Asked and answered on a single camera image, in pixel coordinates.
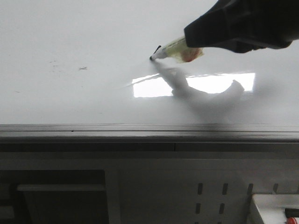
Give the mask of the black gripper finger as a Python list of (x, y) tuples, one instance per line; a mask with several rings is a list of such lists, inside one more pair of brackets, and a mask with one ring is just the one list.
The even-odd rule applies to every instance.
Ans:
[(299, 38), (297, 0), (219, 0), (184, 29), (190, 48), (283, 49)]

